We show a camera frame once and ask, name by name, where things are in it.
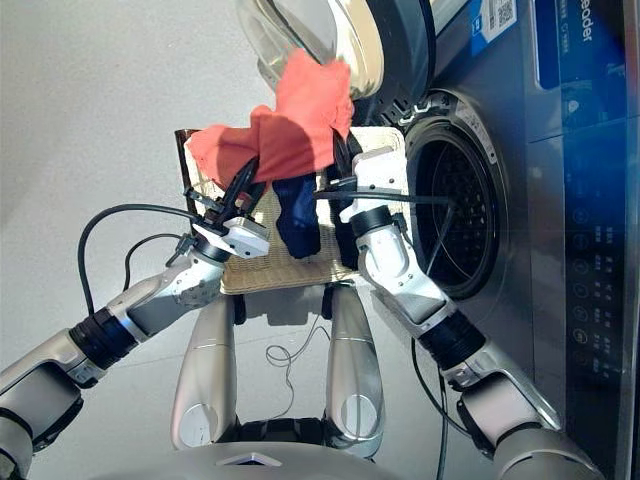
white cable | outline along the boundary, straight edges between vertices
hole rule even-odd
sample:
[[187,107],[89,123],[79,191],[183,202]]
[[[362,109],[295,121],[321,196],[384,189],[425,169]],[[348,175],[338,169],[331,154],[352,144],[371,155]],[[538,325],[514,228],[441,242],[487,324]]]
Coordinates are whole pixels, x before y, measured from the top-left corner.
[[[316,319],[313,321],[313,324],[311,325],[311,329],[309,330],[309,335],[307,335],[307,339],[304,341],[302,346],[295,353],[291,354],[291,352],[289,352],[289,350],[287,350],[282,345],[269,345],[264,351],[267,362],[269,362],[272,366],[276,368],[286,368],[285,375],[284,375],[284,383],[291,391],[291,400],[289,401],[289,406],[287,406],[287,408],[282,413],[276,415],[275,417],[271,417],[271,420],[275,418],[284,417],[291,410],[291,407],[293,406],[293,401],[296,397],[295,388],[293,387],[293,384],[291,383],[291,379],[289,377],[291,374],[291,367],[293,366],[293,363],[296,360],[298,360],[300,356],[306,351],[307,347],[309,346],[309,343],[311,343],[311,340],[313,339],[316,332],[318,330],[322,330],[325,336],[327,337],[327,340],[331,340],[331,336],[329,335],[329,332],[327,332],[326,328],[316,327],[316,325],[318,324],[318,320],[320,320],[320,314],[318,314],[316,316]],[[280,350],[284,356],[278,357],[273,355],[271,353],[272,349]]]

red cloth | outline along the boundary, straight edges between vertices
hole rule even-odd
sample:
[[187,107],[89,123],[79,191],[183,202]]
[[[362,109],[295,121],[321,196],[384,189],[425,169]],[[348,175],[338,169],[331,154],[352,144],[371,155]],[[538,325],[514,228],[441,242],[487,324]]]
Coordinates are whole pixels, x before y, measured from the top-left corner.
[[347,137],[353,104],[349,67],[319,65],[297,49],[276,88],[276,109],[261,105],[249,128],[212,125],[191,136],[188,148],[198,168],[221,187],[251,158],[260,156],[255,182],[293,178],[333,163],[333,131]]

gray floor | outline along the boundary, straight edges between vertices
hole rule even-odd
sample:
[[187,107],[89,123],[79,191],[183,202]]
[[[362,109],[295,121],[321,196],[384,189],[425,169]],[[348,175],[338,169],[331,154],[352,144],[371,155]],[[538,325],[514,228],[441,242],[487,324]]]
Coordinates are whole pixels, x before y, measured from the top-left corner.
[[[172,132],[210,123],[245,125],[272,95],[235,17],[233,2],[2,0],[1,3],[1,358],[4,367],[85,308],[75,248],[83,225],[125,202],[184,205]],[[116,295],[123,255],[148,234],[186,225],[158,214],[121,214],[89,244],[88,270],[97,305]],[[157,273],[172,244],[145,247],[134,278]],[[282,295],[296,298],[291,326],[270,326]],[[387,405],[377,462],[402,478],[432,478],[440,419],[410,368],[408,339],[391,333],[361,296],[376,337]],[[270,367],[270,343],[295,348],[317,289],[249,298],[252,318],[236,331],[238,413],[243,420],[277,414],[288,402],[283,372]],[[31,478],[81,479],[171,450],[173,390],[195,314],[158,335],[85,392],[85,408],[59,441],[39,454]],[[321,415],[327,342],[315,338],[296,363],[292,415]],[[434,383],[434,368],[421,358]],[[490,478],[491,467],[456,432],[450,434],[449,479]]]

brand logo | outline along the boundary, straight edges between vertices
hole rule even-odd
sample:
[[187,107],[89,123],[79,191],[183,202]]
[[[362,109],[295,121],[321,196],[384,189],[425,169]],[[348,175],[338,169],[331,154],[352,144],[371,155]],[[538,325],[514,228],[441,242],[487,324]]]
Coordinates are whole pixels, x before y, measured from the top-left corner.
[[580,8],[582,9],[582,41],[591,42],[591,27],[593,20],[591,19],[591,0],[580,0]]

navy blue sock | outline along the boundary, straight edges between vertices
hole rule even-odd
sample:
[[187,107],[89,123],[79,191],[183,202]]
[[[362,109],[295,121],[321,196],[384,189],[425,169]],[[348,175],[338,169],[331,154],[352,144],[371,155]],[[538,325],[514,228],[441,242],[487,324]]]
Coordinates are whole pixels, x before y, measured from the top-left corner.
[[313,198],[315,189],[315,173],[273,182],[273,191],[282,209],[276,226],[294,258],[308,257],[320,251],[320,226]]

